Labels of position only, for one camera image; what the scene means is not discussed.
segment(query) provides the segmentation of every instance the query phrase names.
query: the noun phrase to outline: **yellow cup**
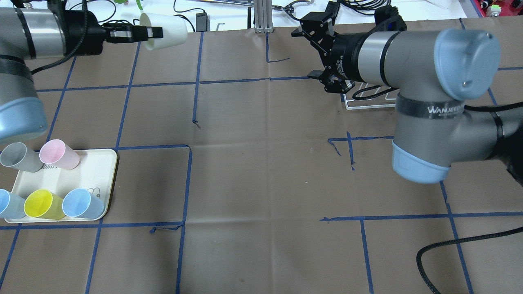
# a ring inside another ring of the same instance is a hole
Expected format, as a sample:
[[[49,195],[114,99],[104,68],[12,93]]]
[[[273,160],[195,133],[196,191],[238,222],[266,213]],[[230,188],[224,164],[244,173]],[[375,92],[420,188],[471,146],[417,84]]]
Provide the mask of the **yellow cup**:
[[[32,218],[59,220],[65,216],[62,202],[62,198],[49,190],[36,190],[27,197],[24,212]]]

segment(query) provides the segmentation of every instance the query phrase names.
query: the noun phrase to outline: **red object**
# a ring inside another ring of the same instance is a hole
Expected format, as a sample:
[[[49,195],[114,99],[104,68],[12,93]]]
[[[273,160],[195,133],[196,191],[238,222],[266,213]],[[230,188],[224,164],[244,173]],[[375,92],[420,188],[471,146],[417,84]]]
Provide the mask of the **red object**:
[[[476,7],[481,12],[481,15],[483,17],[486,17],[487,9],[482,9],[480,2],[482,0],[474,0],[474,3],[476,4]],[[492,3],[492,5],[497,5],[501,7],[501,14],[499,16],[516,16],[518,15],[518,12],[522,10],[523,8],[513,8],[512,7],[512,0],[503,0],[503,1],[496,1]]]

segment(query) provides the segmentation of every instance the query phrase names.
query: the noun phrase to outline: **blue joint cap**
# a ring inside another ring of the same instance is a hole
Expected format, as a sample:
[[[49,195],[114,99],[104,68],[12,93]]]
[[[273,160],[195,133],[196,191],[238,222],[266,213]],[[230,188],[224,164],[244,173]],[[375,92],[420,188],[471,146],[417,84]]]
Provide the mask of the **blue joint cap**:
[[[444,180],[450,167],[424,161],[406,152],[392,142],[392,167],[400,176],[420,184],[434,184]]]
[[[46,130],[46,115],[38,98],[19,98],[0,105],[0,143],[26,141]]]
[[[492,84],[499,67],[501,46],[481,30],[447,29],[434,46],[434,65],[441,87],[452,98],[477,99]]]

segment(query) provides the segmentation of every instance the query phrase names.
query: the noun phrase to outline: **gray cup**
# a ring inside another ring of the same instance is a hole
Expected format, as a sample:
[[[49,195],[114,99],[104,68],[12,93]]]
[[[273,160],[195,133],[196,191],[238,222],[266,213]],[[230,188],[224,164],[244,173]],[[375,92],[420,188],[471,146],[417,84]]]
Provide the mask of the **gray cup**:
[[[0,154],[0,163],[30,173],[35,173],[43,167],[38,154],[21,142],[8,145]]]

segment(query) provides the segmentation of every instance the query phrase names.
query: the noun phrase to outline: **tray with cups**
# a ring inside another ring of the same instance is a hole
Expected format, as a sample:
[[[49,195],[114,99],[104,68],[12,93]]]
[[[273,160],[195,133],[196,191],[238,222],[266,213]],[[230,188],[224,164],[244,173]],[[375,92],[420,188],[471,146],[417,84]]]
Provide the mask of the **tray with cups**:
[[[72,150],[61,140],[37,153],[8,145],[0,163],[18,169],[9,192],[0,189],[0,218],[8,223],[93,221],[108,209],[118,156],[112,149]]]

